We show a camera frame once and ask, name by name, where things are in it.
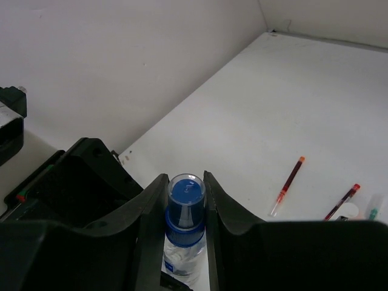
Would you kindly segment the blue spray bottle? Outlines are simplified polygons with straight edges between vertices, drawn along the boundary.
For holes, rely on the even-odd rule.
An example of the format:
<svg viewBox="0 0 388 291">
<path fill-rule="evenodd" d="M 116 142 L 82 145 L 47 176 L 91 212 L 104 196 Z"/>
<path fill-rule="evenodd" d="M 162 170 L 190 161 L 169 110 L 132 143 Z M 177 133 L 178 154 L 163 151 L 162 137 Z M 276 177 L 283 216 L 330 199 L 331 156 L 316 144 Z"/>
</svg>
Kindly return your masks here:
<svg viewBox="0 0 388 291">
<path fill-rule="evenodd" d="M 191 287 L 206 254 L 206 188 L 201 178 L 183 173 L 169 182 L 167 198 L 163 266 Z"/>
</svg>

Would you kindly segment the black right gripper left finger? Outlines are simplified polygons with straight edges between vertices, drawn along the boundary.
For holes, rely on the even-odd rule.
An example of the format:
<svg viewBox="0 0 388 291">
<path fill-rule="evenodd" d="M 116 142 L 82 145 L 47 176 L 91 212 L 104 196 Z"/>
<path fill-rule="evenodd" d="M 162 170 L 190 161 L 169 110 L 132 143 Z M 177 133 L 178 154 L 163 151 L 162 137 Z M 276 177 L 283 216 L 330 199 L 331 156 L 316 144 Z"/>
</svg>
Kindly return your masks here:
<svg viewBox="0 0 388 291">
<path fill-rule="evenodd" d="M 2 290 L 159 290 L 169 178 L 84 229 L 1 224 Z"/>
</svg>

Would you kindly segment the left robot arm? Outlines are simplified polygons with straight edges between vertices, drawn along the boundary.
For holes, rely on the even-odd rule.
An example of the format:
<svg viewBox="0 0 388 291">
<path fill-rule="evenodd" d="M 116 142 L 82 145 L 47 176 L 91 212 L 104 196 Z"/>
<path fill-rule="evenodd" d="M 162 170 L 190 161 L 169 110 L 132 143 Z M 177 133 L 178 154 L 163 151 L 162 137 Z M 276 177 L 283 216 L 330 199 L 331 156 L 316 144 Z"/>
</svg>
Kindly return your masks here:
<svg viewBox="0 0 388 291">
<path fill-rule="evenodd" d="M 129 202 L 142 187 L 98 138 L 68 150 L 28 136 L 27 94 L 1 89 L 1 221 L 53 220 L 83 228 Z"/>
</svg>

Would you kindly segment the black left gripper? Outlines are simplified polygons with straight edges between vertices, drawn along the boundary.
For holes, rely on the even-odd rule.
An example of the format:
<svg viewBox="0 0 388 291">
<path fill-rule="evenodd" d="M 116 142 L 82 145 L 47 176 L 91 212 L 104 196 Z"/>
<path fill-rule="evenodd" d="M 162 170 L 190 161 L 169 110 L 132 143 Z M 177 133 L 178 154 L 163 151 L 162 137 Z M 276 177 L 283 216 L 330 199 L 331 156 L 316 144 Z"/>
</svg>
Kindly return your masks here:
<svg viewBox="0 0 388 291">
<path fill-rule="evenodd" d="M 5 198 L 1 221 L 54 220 L 86 227 L 142 192 L 98 138 L 58 150 Z"/>
</svg>

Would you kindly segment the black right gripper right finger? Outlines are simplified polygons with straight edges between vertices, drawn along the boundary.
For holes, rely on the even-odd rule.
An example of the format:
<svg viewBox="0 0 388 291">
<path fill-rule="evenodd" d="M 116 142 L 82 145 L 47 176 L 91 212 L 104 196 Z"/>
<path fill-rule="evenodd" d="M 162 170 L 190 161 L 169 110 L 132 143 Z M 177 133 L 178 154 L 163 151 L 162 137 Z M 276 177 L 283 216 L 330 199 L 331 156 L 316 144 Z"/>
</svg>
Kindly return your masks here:
<svg viewBox="0 0 388 291">
<path fill-rule="evenodd" d="M 266 222 L 210 172 L 206 235 L 211 290 L 386 290 L 387 226 L 376 221 Z"/>
</svg>

